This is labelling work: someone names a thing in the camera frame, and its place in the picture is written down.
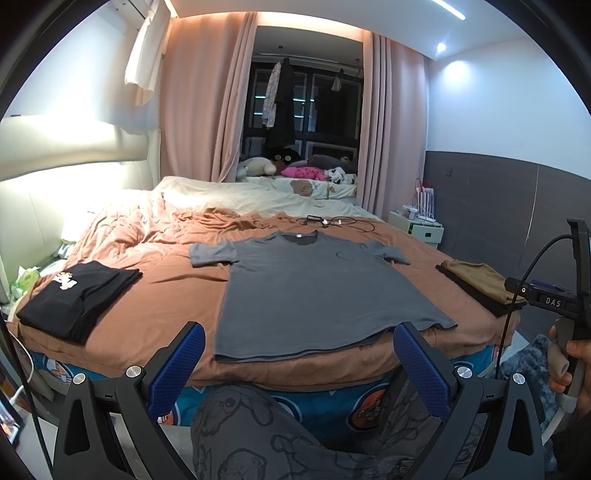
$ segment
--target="folded black clothing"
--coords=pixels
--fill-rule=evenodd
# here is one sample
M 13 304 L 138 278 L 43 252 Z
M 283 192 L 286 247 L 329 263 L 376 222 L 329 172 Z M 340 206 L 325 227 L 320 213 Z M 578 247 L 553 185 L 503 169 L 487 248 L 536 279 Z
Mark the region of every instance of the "folded black clothing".
M 461 278 L 459 278 L 456 274 L 450 272 L 449 270 L 445 269 L 441 265 L 437 265 L 435 267 L 441 273 L 443 273 L 447 278 L 452 280 L 452 282 L 456 283 L 463 291 L 465 291 L 468 295 L 470 295 L 474 300 L 476 300 L 480 305 L 486 308 L 489 312 L 491 312 L 495 317 L 502 317 L 509 313 L 510 305 L 506 305 L 504 303 L 500 303 L 496 300 L 493 300 L 490 297 L 484 295 L 481 291 L 474 288 L 468 282 L 465 282 Z M 523 307 L 527 305 L 526 301 L 515 302 L 514 310 L 521 310 Z
M 84 345 L 100 316 L 142 273 L 92 261 L 58 273 L 18 312 L 23 325 Z

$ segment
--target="brown bedsheet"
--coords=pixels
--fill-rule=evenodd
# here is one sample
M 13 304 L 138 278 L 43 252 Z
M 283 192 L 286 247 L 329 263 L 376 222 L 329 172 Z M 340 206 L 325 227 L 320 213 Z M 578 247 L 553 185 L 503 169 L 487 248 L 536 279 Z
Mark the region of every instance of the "brown bedsheet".
M 451 358 L 500 342 L 504 319 L 495 318 L 435 270 L 437 264 L 449 258 L 447 255 L 386 223 L 371 223 L 375 227 L 371 233 L 361 231 L 368 227 L 366 223 L 331 226 L 325 232 L 355 242 L 377 239 L 400 248 L 411 265 L 393 268 L 458 324 L 453 330 L 431 328 L 423 332 L 430 344 Z M 315 228 L 317 225 L 303 226 L 282 214 L 262 218 L 220 209 L 196 213 L 166 204 L 157 192 L 141 192 L 133 202 L 101 211 L 67 262 L 66 267 L 70 267 L 98 260 L 110 267 L 139 268 L 144 273 L 103 315 L 87 344 L 75 345 L 20 325 L 18 309 L 10 328 L 34 351 L 110 377 L 121 375 L 130 365 L 144 365 L 158 348 L 168 345 L 186 322 L 194 320 L 205 328 L 207 345 L 189 385 L 241 380 L 272 390 L 314 391 L 382 378 L 399 364 L 391 333 L 385 333 L 372 345 L 285 361 L 224 364 L 213 360 L 212 340 L 229 267 L 192 268 L 189 246 L 195 242 L 215 244 L 220 238 L 237 241 L 261 237 L 276 229 L 303 233 Z M 19 308 L 51 278 L 41 279 Z M 346 279 L 335 280 L 346 283 Z M 273 292 L 261 292 L 262 309 L 268 295 Z M 517 325 L 518 316 L 514 318 L 507 343 Z

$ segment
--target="wall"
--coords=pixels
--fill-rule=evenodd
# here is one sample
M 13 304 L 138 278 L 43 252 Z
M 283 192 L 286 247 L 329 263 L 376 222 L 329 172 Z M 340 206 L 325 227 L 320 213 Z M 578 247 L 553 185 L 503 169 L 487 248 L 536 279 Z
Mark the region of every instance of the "wall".
M 591 115 L 532 40 L 430 63 L 427 149 L 494 155 L 591 179 Z
M 5 116 L 68 115 L 134 128 L 158 127 L 158 92 L 142 107 L 124 85 L 137 30 L 111 4 L 74 28 L 43 59 Z
M 487 263 L 521 278 L 540 249 L 570 233 L 567 218 L 591 225 L 591 180 L 512 158 L 427 152 L 424 181 L 435 188 L 435 216 L 445 228 L 440 245 L 460 260 Z M 552 246 L 530 278 L 576 288 L 572 245 Z M 526 307 L 519 331 L 528 340 L 547 333 L 556 314 Z

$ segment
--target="headboard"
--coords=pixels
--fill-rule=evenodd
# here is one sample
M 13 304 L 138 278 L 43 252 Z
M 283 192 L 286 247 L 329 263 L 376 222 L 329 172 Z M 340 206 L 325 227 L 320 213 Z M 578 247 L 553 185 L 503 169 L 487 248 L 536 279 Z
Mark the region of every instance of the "headboard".
M 60 246 L 68 215 L 159 181 L 158 129 L 45 115 L 0 121 L 0 303 L 19 265 L 38 265 Z

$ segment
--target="teddy bear print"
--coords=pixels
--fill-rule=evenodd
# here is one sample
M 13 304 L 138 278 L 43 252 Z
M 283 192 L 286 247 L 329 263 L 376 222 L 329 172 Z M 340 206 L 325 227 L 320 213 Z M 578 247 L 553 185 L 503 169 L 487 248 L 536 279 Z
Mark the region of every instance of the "teddy bear print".
M 53 281 L 61 283 L 60 288 L 62 290 L 72 288 L 78 283 L 76 280 L 72 280 L 72 274 L 69 272 L 59 272 L 55 277 L 53 277 Z

